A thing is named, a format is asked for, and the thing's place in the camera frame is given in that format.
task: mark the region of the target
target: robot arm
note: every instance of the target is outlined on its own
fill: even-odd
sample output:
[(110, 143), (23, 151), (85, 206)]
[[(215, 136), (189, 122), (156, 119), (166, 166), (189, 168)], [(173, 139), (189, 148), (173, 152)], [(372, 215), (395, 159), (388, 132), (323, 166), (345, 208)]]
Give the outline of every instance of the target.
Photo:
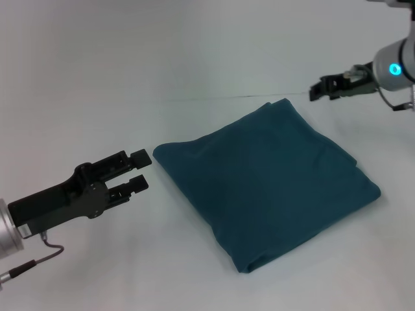
[(74, 174), (60, 185), (8, 205), (0, 199), (0, 259), (22, 250), (22, 239), (37, 234), (41, 235), (46, 246), (59, 249), (55, 254), (31, 260), (0, 274), (0, 290), (2, 283), (63, 252), (63, 246), (48, 243), (46, 230), (76, 217), (98, 217), (107, 209), (128, 202), (133, 192), (147, 189), (143, 175), (110, 189), (105, 182), (151, 163), (144, 149), (130, 157), (122, 151), (96, 163), (79, 165)]
[(353, 66), (343, 74), (322, 77), (319, 83), (311, 87), (310, 100), (318, 100), (324, 95), (334, 100), (378, 91), (394, 111), (413, 108), (413, 97), (412, 102), (393, 106), (383, 96), (381, 88), (399, 91), (415, 84), (415, 0), (368, 1), (386, 2), (391, 7), (411, 9), (408, 37), (381, 49), (371, 63)]

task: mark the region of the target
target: white backdrop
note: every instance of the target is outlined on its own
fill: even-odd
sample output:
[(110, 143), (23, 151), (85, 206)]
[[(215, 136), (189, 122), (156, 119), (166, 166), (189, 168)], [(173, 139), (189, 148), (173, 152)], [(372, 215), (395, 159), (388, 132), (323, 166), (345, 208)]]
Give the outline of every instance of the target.
[[(5, 284), (0, 309), (414, 310), (415, 115), (377, 95), (310, 103), (409, 13), (363, 0), (0, 1), (0, 195), (12, 202), (121, 150), (186, 141), (287, 97), (383, 196), (249, 274), (157, 163), (150, 188), (49, 231), (65, 252)], [(406, 100), (407, 94), (388, 94)], [(128, 181), (133, 171), (109, 186)], [(6, 271), (49, 250), (37, 237)]]

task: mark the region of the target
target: wire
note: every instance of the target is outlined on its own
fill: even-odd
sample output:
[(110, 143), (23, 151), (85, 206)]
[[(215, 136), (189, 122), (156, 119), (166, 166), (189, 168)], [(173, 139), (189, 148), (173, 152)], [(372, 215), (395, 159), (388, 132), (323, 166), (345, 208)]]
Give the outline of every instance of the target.
[(44, 240), (44, 241), (43, 241), (43, 243), (45, 243), (45, 245), (46, 245), (48, 248), (58, 248), (59, 250), (58, 250), (58, 251), (56, 251), (55, 253), (53, 253), (53, 254), (49, 255), (49, 256), (46, 256), (46, 257), (44, 257), (44, 258), (42, 258), (42, 259), (37, 260), (37, 261), (36, 261), (36, 264), (41, 264), (42, 262), (45, 262), (45, 261), (47, 261), (47, 260), (49, 260), (49, 259), (52, 259), (52, 258), (54, 258), (54, 257), (58, 256), (59, 254), (61, 254), (61, 253), (65, 250), (65, 248), (64, 248), (62, 245), (54, 245), (54, 244), (50, 244), (50, 243), (48, 243), (48, 241), (46, 241), (46, 240)]
[(25, 264), (22, 264), (22, 265), (20, 265), (16, 268), (13, 268), (13, 269), (9, 270), (6, 273), (3, 273), (1, 275), (1, 276), (3, 276), (3, 279), (0, 279), (0, 290), (1, 290), (1, 284), (2, 283), (7, 282), (11, 279), (14, 279), (15, 277), (18, 277), (19, 275), (21, 275), (22, 273), (25, 273), (26, 271), (32, 269), (36, 265), (41, 264), (42, 262), (45, 262), (45, 261), (47, 261), (51, 258), (54, 258), (54, 257), (58, 256), (59, 254), (61, 254), (64, 251), (65, 248), (62, 245), (54, 245), (54, 244), (48, 243), (46, 231), (40, 233), (40, 237), (43, 240), (43, 243), (45, 243), (45, 245), (48, 248), (58, 248), (59, 250), (56, 251), (55, 253), (49, 255), (49, 256), (46, 256), (46, 257), (42, 258), (42, 259), (30, 260), (30, 261), (26, 262)]
[(406, 109), (410, 108), (410, 105), (411, 105), (410, 102), (406, 102), (404, 104), (400, 104), (400, 105), (397, 105), (397, 106), (392, 105), (389, 102), (389, 100), (385, 97), (385, 94), (383, 94), (382, 88), (379, 85), (379, 83), (377, 82), (376, 77), (374, 75), (374, 72), (372, 70), (370, 70), (369, 68), (367, 68), (367, 66), (365, 66), (365, 65), (354, 65), (354, 67), (356, 69), (360, 69), (360, 70), (365, 71), (370, 76), (370, 78), (372, 78), (372, 80), (375, 84), (376, 90), (379, 92), (379, 95), (381, 96), (381, 98), (383, 99), (385, 104), (388, 105), (390, 108), (392, 108), (393, 111), (406, 110)]
[(55, 253), (53, 253), (53, 254), (49, 255), (49, 256), (46, 256), (46, 257), (44, 257), (44, 258), (42, 258), (42, 259), (39, 259), (39, 260), (36, 260), (36, 264), (41, 264), (42, 262), (45, 262), (45, 261), (47, 261), (47, 260), (49, 260), (49, 259), (52, 259), (52, 258), (54, 258), (54, 257), (58, 256), (59, 254), (61, 254), (61, 253), (65, 250), (65, 248), (64, 248), (62, 245), (55, 245), (55, 244), (50, 244), (50, 243), (48, 243), (48, 241), (47, 241), (46, 231), (45, 231), (45, 232), (42, 232), (42, 233), (40, 234), (40, 237), (41, 237), (41, 239), (43, 240), (43, 243), (45, 243), (45, 245), (46, 245), (48, 248), (58, 248), (59, 250), (58, 250), (58, 251), (56, 251)]

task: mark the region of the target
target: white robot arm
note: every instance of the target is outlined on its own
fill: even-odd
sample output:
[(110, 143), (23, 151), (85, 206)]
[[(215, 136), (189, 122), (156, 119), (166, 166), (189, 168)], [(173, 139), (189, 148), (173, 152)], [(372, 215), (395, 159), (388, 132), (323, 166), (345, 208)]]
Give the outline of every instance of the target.
[(399, 91), (415, 84), (415, 0), (368, 1), (385, 2), (391, 7), (412, 10), (409, 35), (381, 49), (371, 63), (355, 65), (340, 75), (322, 77), (320, 83), (311, 87), (310, 100), (317, 100), (324, 95), (333, 100), (378, 91), (394, 111), (413, 108), (413, 92), (411, 102), (393, 106), (383, 96), (381, 89)]

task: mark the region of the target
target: teal towel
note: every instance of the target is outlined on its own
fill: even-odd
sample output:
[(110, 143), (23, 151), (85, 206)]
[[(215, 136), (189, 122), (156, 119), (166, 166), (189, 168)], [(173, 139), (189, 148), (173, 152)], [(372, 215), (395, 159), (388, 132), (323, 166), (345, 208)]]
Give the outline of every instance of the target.
[(285, 99), (153, 156), (239, 272), (285, 254), (380, 197), (356, 160)]

